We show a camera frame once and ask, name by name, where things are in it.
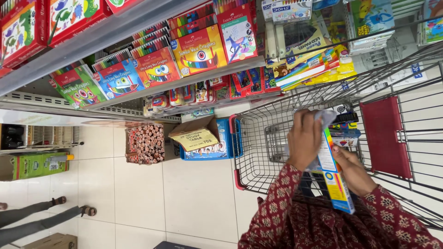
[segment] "store aisle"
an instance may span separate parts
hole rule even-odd
[[[53,233],[78,236],[81,249],[149,249],[171,241],[202,249],[234,249],[248,229],[260,196],[238,190],[233,161],[135,165],[124,158],[122,128],[82,127],[84,145],[72,149],[70,170],[0,182],[0,202],[20,208],[62,195],[67,203],[12,226],[46,218],[75,205],[97,208],[15,242],[22,246]]]

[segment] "blue box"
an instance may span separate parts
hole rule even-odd
[[[131,59],[94,73],[94,78],[108,99],[145,89]]]
[[[221,160],[239,157],[243,155],[243,147],[241,142],[241,136],[236,138],[233,142],[229,119],[222,118],[217,119],[218,135],[220,137],[220,143],[204,147],[198,150],[185,152],[180,146],[180,157],[186,161],[202,161],[202,160]],[[240,127],[240,122],[236,121],[236,128]]]

